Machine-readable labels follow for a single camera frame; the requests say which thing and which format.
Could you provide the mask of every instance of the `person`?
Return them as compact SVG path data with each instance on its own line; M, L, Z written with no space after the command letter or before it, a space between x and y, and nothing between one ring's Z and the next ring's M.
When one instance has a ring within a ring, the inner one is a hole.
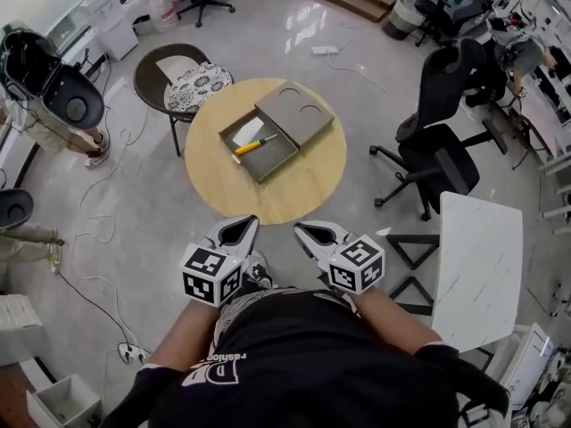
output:
M102 428L457 427L457 392L506 414L505 389L378 289L351 295L356 315L270 288L263 261L247 274L220 312L186 305Z
M478 88L478 92L473 95L465 95L460 107L472 118L472 110L476 106L488 102L497 102L506 91L508 84L508 72L513 72L514 94L521 96L525 93L522 85L524 76L533 71L540 64L545 65L550 70L555 70L557 61L551 55L550 50L543 51L542 47L529 38L525 41L516 42L511 47L515 58L502 67L501 57L504 54L505 46L496 43L493 38L483 44L487 54L486 63L483 68L473 72L466 84L466 90Z
M52 273L57 274L62 263L62 246L57 230L38 224L25 223L0 232L0 261L31 263L47 259Z
M25 103L16 102L0 86L0 125L12 126L31 137L46 152L55 155L68 149L87 156L85 165L93 169L109 157L109 137L90 128L72 133L70 128L50 115L35 98Z

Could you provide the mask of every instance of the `chair base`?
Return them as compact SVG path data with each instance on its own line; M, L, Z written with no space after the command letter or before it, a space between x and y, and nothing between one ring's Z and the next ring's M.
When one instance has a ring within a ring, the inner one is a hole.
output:
M386 158L392 160L394 163L396 163L401 168L406 170L407 173L409 172L404 160L395 153L385 149L383 146L371 145L368 148L368 153L370 155L377 155L379 152L381 152ZM392 198L394 198L396 195L402 192L408 185L412 184L402 175L402 173L397 172L394 175L401 182L401 184L398 187L396 187L392 192L390 192L385 198L377 197L375 199L376 208L378 209L382 208L385 205L385 203L389 202ZM420 218L423 221L427 222L432 218L432 215L430 213L430 203L428 202L427 196L423 194L422 188L420 186L418 186L418 193L420 194L420 199L422 200L422 206L424 208L424 212L422 213Z
M223 6L225 8L228 8L230 12L236 12L236 8L233 5L225 4L223 2L217 2L216 0L193 0L193 2L194 2L193 4L191 4L190 6L179 12L178 17L180 17L180 15L183 12L187 12L194 8L199 8L198 21L195 24L197 28L203 26L203 14L204 14L204 8L206 8L206 6Z

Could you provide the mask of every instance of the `sneaker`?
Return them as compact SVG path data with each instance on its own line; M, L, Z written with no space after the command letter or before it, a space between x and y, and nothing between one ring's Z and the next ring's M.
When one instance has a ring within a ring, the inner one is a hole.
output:
M50 244L50 254L47 257L47 262L50 264L50 269L53 274L57 274L60 271L60 266L62 265L62 248L57 244Z
M101 152L99 157L87 157L86 160L86 168L93 169L99 165L101 165L104 161L109 158L109 151Z
M476 122L476 118L474 117L474 108L470 108L466 103L466 95L462 97L460 100L460 108L467 114L469 118L471 118L474 122Z
M260 251L255 249L250 255L250 266L248 267L246 273L256 281L259 285L266 287L268 289L274 288L274 283L269 277L268 271L266 270L266 259Z
M95 144L97 144L99 146L99 149L101 149L101 152L109 151L110 140L109 140L109 137L107 136L107 133L106 132L99 132L99 135L101 135L101 141L99 143L95 143Z

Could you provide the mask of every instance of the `black t-shirt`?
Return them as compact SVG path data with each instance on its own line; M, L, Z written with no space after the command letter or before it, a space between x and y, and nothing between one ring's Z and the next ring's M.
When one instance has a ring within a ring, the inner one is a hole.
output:
M457 356L428 345L412 357L315 292L275 294L240 314L189 372L144 366L103 428L147 418L150 428L456 427L447 364Z

